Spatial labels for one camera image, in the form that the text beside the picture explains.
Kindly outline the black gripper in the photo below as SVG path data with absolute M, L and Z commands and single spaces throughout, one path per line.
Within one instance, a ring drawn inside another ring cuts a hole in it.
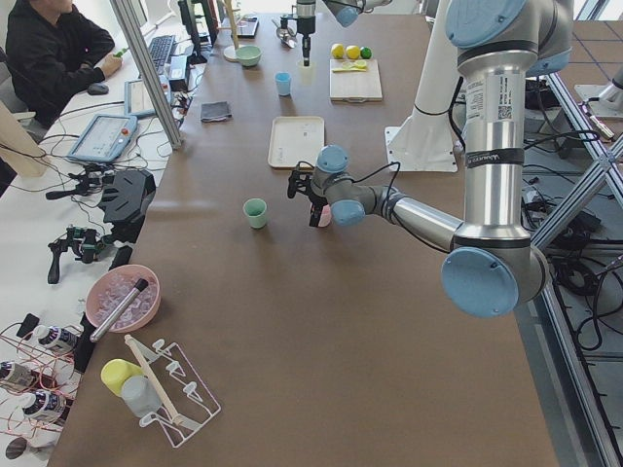
M 317 228 L 320 216 L 327 204 L 326 198 L 318 195 L 312 189 L 313 166 L 308 162 L 297 162 L 288 177 L 287 197 L 292 199 L 297 194 L 309 198 L 311 206 L 310 226 Z
M 315 32 L 315 0 L 296 0 L 292 12 L 280 17 L 280 26 L 288 27 L 289 20 L 296 21 L 297 33 L 302 37 L 303 65 L 311 64 L 311 35 Z

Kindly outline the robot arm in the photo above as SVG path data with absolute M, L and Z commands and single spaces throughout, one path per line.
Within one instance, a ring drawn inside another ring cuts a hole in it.
M 312 170 L 293 169 L 287 194 L 310 200 L 312 226 L 324 207 L 341 226 L 376 214 L 445 252 L 444 290 L 471 315 L 499 316 L 532 300 L 547 273 L 521 223 L 525 80 L 568 64 L 572 14 L 569 1 L 453 1 L 439 12 L 466 86 L 462 218 L 393 185 L 357 184 L 337 145 L 322 148 Z
M 333 17 L 342 27 L 353 24 L 357 18 L 370 13 L 375 8 L 384 7 L 391 3 L 391 0 L 356 0 L 356 1 L 336 1 L 324 0 L 323 3 L 331 12 Z M 296 33 L 302 36 L 303 66 L 311 65 L 312 35 L 315 32 L 315 0 L 297 0 L 290 14 L 281 15 L 277 26 L 288 31 L 289 22 L 296 23 Z

